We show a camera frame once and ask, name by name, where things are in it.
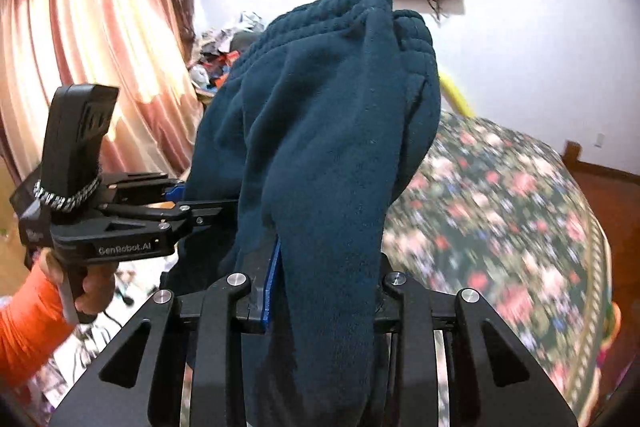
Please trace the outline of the person left hand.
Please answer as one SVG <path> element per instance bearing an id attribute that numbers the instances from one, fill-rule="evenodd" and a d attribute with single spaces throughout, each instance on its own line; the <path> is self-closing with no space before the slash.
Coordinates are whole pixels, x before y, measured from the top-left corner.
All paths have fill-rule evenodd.
<path id="1" fill-rule="evenodd" d="M 63 317 L 68 324 L 78 324 L 83 315 L 87 317 L 98 315 L 111 303 L 115 291 L 116 263 L 89 265 L 87 274 L 81 282 L 82 294 L 74 298 L 73 305 L 70 304 L 70 297 L 63 296 L 63 289 L 66 287 L 66 271 L 56 260 L 54 251 L 50 248 L 40 251 L 38 263 L 44 275 L 58 290 L 63 306 Z"/>

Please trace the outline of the orange sleeve forearm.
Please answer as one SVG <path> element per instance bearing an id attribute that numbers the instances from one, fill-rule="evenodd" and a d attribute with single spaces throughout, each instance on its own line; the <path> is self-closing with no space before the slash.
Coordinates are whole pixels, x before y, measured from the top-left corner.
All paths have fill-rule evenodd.
<path id="1" fill-rule="evenodd" d="M 58 288 L 39 265 L 1 308 L 1 382 L 16 388 L 29 381 L 73 332 Z"/>

